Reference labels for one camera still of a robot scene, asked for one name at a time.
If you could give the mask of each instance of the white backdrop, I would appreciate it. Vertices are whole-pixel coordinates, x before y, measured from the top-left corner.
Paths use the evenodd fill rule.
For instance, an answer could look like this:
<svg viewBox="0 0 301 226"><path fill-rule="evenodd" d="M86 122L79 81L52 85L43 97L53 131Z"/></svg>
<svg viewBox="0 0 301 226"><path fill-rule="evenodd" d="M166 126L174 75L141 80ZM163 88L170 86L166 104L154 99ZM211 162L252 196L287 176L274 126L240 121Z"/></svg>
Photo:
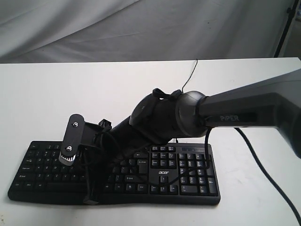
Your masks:
<svg viewBox="0 0 301 226"><path fill-rule="evenodd" d="M0 0L0 62L273 57L293 0Z"/></svg>

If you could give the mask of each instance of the black keyboard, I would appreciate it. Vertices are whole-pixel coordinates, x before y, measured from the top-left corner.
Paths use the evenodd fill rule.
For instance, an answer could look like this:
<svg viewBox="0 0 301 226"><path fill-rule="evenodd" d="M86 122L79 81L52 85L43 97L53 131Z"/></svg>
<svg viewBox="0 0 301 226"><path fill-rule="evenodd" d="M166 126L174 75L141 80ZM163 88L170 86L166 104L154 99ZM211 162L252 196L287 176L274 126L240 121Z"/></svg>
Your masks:
<svg viewBox="0 0 301 226"><path fill-rule="evenodd" d="M32 141L8 191L14 201L82 205L87 194L85 172L59 160L61 142ZM170 186L149 186L172 181L192 167L205 166L204 144L169 143L136 152L114 167L101 194L100 204L165 203L216 205L220 201L212 150L210 167L181 177ZM133 166L140 177L134 175Z"/></svg>

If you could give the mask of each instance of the acer logo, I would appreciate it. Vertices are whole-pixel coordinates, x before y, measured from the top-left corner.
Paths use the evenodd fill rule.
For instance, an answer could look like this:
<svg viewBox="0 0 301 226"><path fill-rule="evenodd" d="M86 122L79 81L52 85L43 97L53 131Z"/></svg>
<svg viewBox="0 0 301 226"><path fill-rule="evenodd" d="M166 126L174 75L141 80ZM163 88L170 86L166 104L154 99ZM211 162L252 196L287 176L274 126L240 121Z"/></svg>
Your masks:
<svg viewBox="0 0 301 226"><path fill-rule="evenodd" d="M169 171L159 171L159 174L167 174Z"/></svg>

